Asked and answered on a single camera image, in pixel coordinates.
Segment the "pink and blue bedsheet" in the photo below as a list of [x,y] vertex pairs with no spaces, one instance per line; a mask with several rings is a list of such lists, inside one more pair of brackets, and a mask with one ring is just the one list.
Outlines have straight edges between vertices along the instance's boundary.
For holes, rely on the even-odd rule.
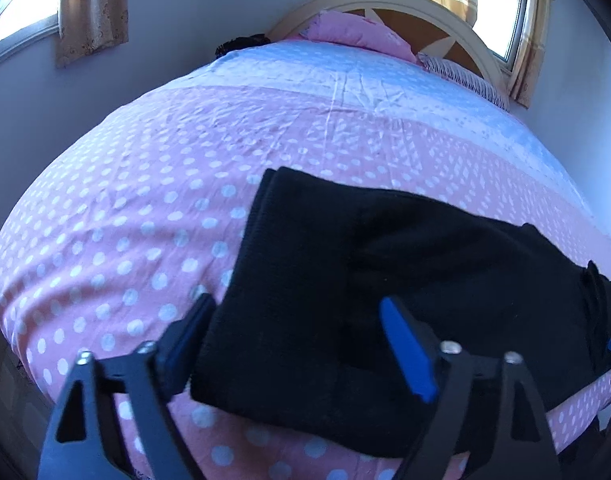
[[34,382],[46,444],[82,351],[122,356],[222,296],[266,169],[393,188],[531,223],[611,278],[611,239],[523,123],[380,53],[290,39],[228,53],[111,113],[30,185],[0,230],[0,330]]

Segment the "striped pillow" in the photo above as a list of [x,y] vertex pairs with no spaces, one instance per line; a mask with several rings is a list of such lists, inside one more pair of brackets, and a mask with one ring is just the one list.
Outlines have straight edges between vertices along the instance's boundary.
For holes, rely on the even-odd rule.
[[416,58],[419,64],[423,66],[427,72],[475,92],[478,96],[481,96],[481,98],[486,99],[508,112],[509,103],[506,94],[500,92],[493,84],[490,84],[471,70],[467,70],[467,68],[453,61],[444,60],[444,58],[437,58],[436,56],[427,55],[421,52],[416,55]]

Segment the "yellow curtain right of window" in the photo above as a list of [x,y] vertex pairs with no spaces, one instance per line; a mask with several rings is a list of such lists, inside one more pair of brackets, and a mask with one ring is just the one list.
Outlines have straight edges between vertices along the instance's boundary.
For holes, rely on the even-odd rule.
[[509,97],[524,108],[531,106],[541,73],[553,0],[527,0],[525,19],[511,76]]

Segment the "window behind headboard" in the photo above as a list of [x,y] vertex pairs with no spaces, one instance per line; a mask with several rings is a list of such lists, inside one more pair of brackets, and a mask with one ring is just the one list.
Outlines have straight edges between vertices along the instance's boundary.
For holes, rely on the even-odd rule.
[[527,0],[478,0],[473,30],[506,68],[513,65]]

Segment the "cream wooden headboard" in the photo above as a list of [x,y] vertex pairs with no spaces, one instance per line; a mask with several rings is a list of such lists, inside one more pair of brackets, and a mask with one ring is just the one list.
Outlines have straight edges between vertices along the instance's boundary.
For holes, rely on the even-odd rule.
[[266,36],[273,41],[292,36],[324,10],[363,15],[383,23],[407,41],[414,53],[446,58],[500,92],[506,91],[501,63],[473,28],[431,0],[310,0],[288,12]]

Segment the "pink pillow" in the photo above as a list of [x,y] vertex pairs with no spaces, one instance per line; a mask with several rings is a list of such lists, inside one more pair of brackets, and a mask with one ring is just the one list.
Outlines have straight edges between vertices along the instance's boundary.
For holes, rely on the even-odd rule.
[[306,40],[371,50],[417,64],[411,46],[394,30],[365,16],[327,10],[317,13],[299,32]]

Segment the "black object beside bed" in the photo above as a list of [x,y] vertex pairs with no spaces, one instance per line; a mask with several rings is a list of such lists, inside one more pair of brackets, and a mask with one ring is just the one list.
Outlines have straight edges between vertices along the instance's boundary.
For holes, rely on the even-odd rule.
[[252,36],[240,36],[220,44],[214,52],[216,58],[223,58],[224,55],[256,47],[263,47],[266,44],[270,44],[270,38],[267,38],[264,34],[255,34]]

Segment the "brown curtain on left window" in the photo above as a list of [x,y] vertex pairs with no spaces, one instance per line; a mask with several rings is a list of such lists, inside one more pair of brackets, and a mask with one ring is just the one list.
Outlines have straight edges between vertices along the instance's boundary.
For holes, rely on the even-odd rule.
[[128,0],[60,0],[56,65],[66,67],[80,58],[128,41]]

